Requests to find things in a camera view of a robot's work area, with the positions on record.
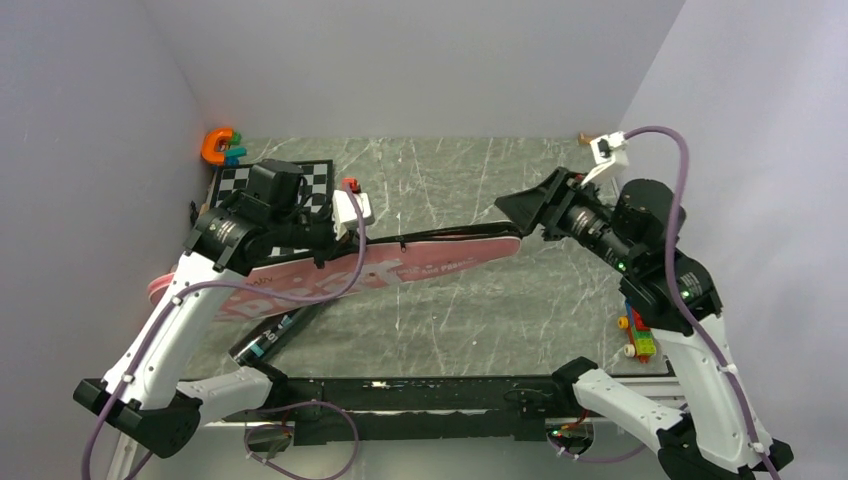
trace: green lego piece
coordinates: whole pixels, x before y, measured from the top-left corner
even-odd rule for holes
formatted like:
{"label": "green lego piece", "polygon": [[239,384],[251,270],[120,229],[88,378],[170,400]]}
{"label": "green lego piece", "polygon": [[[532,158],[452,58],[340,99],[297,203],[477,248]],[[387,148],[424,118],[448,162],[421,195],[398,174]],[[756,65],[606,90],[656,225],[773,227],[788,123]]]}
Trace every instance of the green lego piece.
{"label": "green lego piece", "polygon": [[633,346],[636,347],[636,355],[655,355],[657,353],[651,332],[640,331],[635,326],[631,326],[630,333],[633,334]]}

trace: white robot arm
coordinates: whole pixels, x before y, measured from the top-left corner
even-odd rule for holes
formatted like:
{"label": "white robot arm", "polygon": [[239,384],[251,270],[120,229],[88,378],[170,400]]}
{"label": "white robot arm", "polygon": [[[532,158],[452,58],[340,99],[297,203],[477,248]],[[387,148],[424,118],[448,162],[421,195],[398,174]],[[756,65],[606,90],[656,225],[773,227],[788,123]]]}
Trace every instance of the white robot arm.
{"label": "white robot arm", "polygon": [[[83,380],[74,392],[78,403],[99,415],[99,425],[108,422],[167,458],[200,425],[258,408],[274,395],[274,380],[282,374],[270,368],[242,367],[194,382],[181,382],[180,377],[233,290],[256,290],[244,280],[273,247],[311,249],[317,262],[322,251],[334,246],[337,232],[361,230],[373,221],[367,195],[355,181],[346,181],[346,191],[333,196],[334,222],[311,222],[295,201],[301,175],[290,163],[254,165],[246,191],[234,193],[197,219],[171,285],[141,333],[102,379]],[[363,261],[360,242],[358,269]],[[327,301],[347,288],[297,300]]]}
{"label": "white robot arm", "polygon": [[[676,132],[641,130],[672,136],[688,161]],[[596,182],[627,166],[624,148],[632,134],[593,140],[597,167],[589,174],[558,168],[539,186],[500,197],[495,205],[523,234],[541,224],[544,240],[573,238],[622,275],[619,291],[668,357],[689,411],[638,395],[582,357],[553,374],[560,403],[597,412],[633,434],[657,454],[673,480],[753,479],[758,470],[775,474],[792,461],[792,451],[768,434],[748,405],[709,272],[674,247],[685,219],[679,198],[645,179],[624,185],[615,206],[598,198]]]}

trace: marble surface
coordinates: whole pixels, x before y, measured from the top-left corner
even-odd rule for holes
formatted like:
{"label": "marble surface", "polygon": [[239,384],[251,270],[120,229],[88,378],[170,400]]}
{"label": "marble surface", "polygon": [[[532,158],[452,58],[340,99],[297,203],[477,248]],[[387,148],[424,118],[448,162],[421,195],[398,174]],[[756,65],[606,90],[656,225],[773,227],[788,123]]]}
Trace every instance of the marble surface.
{"label": "marble surface", "polygon": [[[248,161],[335,160],[355,176],[377,222],[371,238],[505,220],[497,196],[530,188],[557,166],[587,171],[587,147],[530,138],[256,139]],[[613,187],[602,196],[614,199]],[[586,356],[614,374],[664,374],[626,358],[618,277],[574,241],[526,238],[521,251],[476,269],[347,297],[298,335],[273,364],[294,376],[550,374]],[[230,346],[255,326],[213,324],[187,378],[236,368]]]}

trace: white wall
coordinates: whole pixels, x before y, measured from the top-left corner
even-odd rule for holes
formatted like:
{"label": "white wall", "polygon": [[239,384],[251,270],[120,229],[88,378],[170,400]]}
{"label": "white wall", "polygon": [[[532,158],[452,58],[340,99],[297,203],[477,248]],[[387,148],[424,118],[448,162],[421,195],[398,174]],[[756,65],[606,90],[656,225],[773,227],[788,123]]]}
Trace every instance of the white wall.
{"label": "white wall", "polygon": [[179,253],[204,123],[139,3],[0,12],[0,478],[78,478],[95,417],[71,394],[129,345]]}
{"label": "white wall", "polygon": [[[848,471],[846,27],[839,0],[688,0],[623,121],[689,140],[681,245],[712,270],[758,413],[798,457],[784,479]],[[674,181],[670,141],[629,150],[630,177]]]}
{"label": "white wall", "polygon": [[618,125],[683,0],[144,3],[249,136],[559,136]]}

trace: skateboard graphic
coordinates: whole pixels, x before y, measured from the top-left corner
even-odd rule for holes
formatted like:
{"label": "skateboard graphic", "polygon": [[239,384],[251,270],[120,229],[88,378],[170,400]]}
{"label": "skateboard graphic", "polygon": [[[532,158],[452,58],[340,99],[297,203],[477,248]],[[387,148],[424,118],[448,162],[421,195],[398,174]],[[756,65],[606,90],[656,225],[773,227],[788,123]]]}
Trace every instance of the skateboard graphic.
{"label": "skateboard graphic", "polygon": [[[521,238],[502,234],[488,238],[451,239],[452,235],[432,240],[392,241],[368,244],[365,264],[352,295],[391,285],[415,282],[461,272],[518,252]],[[328,260],[324,268],[315,266],[311,256],[260,266],[250,273],[246,283],[256,287],[297,296],[326,295],[341,289],[353,275],[357,253]],[[147,287],[155,305],[167,290],[173,274],[163,275]],[[309,303],[292,303],[248,291],[235,291],[224,303],[214,321],[247,321],[285,313]]]}

